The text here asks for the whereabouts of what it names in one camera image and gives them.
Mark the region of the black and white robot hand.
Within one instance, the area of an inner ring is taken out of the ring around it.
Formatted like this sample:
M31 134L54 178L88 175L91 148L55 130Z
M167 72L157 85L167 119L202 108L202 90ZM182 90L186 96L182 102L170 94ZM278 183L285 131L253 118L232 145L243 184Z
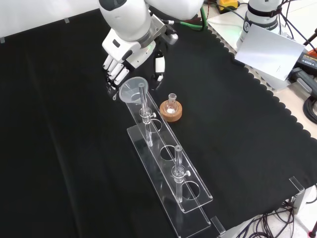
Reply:
M154 55L154 73L150 79L150 88L156 89L162 83L165 57L155 41L142 48L138 42L122 40L113 29L110 29L102 47L107 53L103 70L106 72L106 87L109 93L117 92L128 74L140 67L151 55Z

